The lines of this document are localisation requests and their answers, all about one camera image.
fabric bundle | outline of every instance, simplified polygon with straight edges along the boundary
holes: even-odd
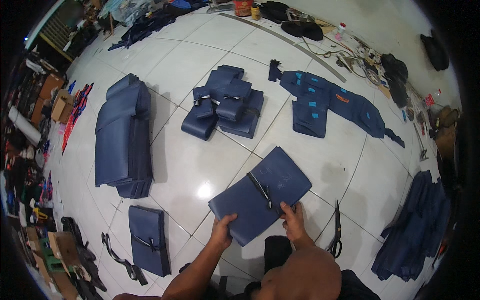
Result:
[[[224,132],[253,138],[264,96],[242,80],[244,73],[242,68],[227,65],[211,71],[205,86],[193,89],[193,107],[182,131],[206,141],[218,124]]]
[[[163,210],[141,206],[128,209],[133,263],[161,277],[171,274],[164,219]]]
[[[124,198],[147,197],[153,177],[148,89],[130,73],[106,99],[95,128],[95,185],[114,186]]]
[[[398,220],[382,232],[386,238],[372,265],[380,280],[392,274],[416,280],[426,257],[434,257],[450,216],[450,200],[442,182],[430,171],[415,175]]]
[[[325,137],[327,110],[357,124],[369,135],[390,137],[405,148],[402,139],[385,123],[378,109],[365,97],[349,92],[326,79],[302,71],[285,71],[280,85],[297,97],[292,101],[293,130],[319,138]]]
[[[243,247],[283,214],[280,202],[294,205],[311,187],[285,151],[275,147],[247,176],[210,200],[208,206],[219,220],[238,213],[228,227]]]

white tile floor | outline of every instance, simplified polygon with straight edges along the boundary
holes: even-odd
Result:
[[[420,145],[412,123],[405,124],[394,103],[365,80],[339,70],[334,58],[325,61],[345,76],[346,83],[277,37],[205,12],[200,9],[179,17],[129,49],[108,52],[107,48],[125,31],[118,27],[106,41],[97,38],[67,72],[71,81],[77,81],[74,91],[86,83],[95,85],[63,156],[58,125],[52,126],[46,169],[52,170],[55,197],[57,202],[61,199],[64,214],[78,221],[84,240],[97,255],[99,274],[108,288],[107,293],[100,293],[102,297],[111,299],[123,292],[162,295],[179,268],[191,262],[208,241],[214,218],[208,200],[239,180],[278,145],[312,182],[312,189],[301,201],[307,231],[316,244],[326,247],[332,239],[333,205],[339,200],[343,242],[337,259],[340,267],[355,271],[382,299],[411,299],[429,278],[427,267],[417,281],[408,283],[398,277],[380,281],[370,267],[383,242],[380,233],[403,204],[412,176],[418,170],[430,169],[436,178],[434,143],[424,138],[430,159],[419,162]],[[278,25],[265,19],[256,23],[281,32]],[[316,50],[329,50],[328,40],[312,43]],[[405,141],[405,149],[388,138],[372,138],[332,112],[328,113],[324,139],[294,132],[289,93],[267,80],[271,59],[280,60],[283,70],[312,72],[366,97],[379,109],[386,126]],[[264,108],[253,139],[215,130],[204,142],[180,130],[192,106],[191,90],[203,85],[210,70],[221,64],[244,68],[244,80],[264,92]],[[121,199],[114,188],[96,188],[94,183],[96,116],[108,87],[129,72],[145,81],[152,95],[155,183],[150,196],[140,200]],[[229,156],[223,158],[218,153]],[[146,286],[128,278],[100,239],[102,232],[108,232],[114,251],[132,261],[127,210],[133,204],[162,208],[168,213],[166,232],[173,275],[162,278],[146,272]],[[242,291],[245,282],[262,277],[264,239],[284,234],[278,221],[243,248],[234,242],[223,254],[213,279],[224,275],[240,278],[243,281],[229,281],[228,289]]]

white roll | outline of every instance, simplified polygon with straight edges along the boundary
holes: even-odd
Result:
[[[12,122],[15,124],[15,127],[20,129],[20,131],[25,134],[33,146],[36,147],[38,145],[42,135],[32,124],[30,124],[27,119],[25,119],[24,116],[20,114],[20,112],[18,112],[17,108],[14,106],[10,108],[10,111],[8,112],[8,118],[12,120]]]

hand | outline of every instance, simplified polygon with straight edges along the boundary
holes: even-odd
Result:
[[[295,248],[299,250],[299,248],[303,246],[314,245],[313,240],[308,236],[307,231],[305,230],[301,203],[297,202],[295,204],[295,212],[283,201],[280,202],[280,207],[285,213],[280,216],[281,219],[285,220],[283,222],[283,228],[287,230],[287,238],[293,242]]]
[[[237,214],[225,215],[220,221],[215,217],[213,221],[212,236],[208,242],[222,252],[232,243],[232,236],[228,233],[227,225],[237,216]]]

white container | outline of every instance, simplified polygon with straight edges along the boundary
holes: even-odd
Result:
[[[345,31],[345,28],[347,27],[347,25],[345,25],[345,23],[340,23],[340,25],[337,27],[338,28],[338,32],[336,33],[335,35],[335,39],[337,41],[341,41],[342,40],[342,36],[343,36],[343,32]]]

